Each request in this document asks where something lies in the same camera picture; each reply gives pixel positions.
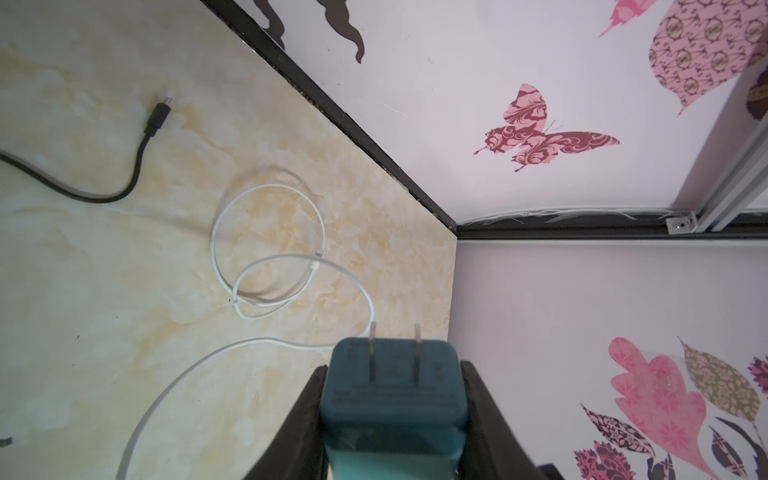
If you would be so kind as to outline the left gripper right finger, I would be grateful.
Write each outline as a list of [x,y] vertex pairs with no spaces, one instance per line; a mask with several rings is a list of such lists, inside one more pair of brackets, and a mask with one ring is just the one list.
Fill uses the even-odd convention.
[[475,366],[460,362],[468,404],[466,445],[459,479],[540,480],[545,476],[526,455]]

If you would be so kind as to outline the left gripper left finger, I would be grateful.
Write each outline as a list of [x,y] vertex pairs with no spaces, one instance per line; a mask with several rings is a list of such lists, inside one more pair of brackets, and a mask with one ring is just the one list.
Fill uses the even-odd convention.
[[245,480],[325,480],[329,460],[323,440],[320,400],[328,372],[317,367],[273,440]]

